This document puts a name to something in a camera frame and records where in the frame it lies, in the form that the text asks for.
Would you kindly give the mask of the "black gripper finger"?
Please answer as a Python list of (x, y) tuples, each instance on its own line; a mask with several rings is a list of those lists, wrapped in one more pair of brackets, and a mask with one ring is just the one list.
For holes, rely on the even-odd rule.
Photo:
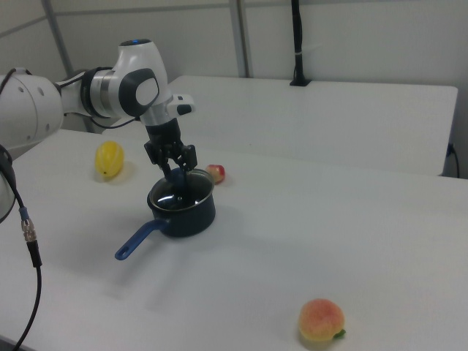
[(168, 158), (164, 150), (164, 146), (148, 141), (144, 145), (144, 149), (153, 165), (157, 165), (164, 174), (164, 177), (169, 180), (171, 177), (171, 169), (168, 163)]
[(186, 183), (187, 175), (197, 167), (197, 154), (193, 145), (181, 147), (181, 155), (178, 158), (178, 166), (180, 169), (180, 183)]

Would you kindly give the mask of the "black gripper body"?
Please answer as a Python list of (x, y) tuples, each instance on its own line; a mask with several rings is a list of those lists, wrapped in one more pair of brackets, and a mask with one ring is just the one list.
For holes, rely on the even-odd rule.
[(179, 156), (183, 143), (177, 120), (157, 126), (146, 126), (149, 140), (145, 150), (149, 156)]

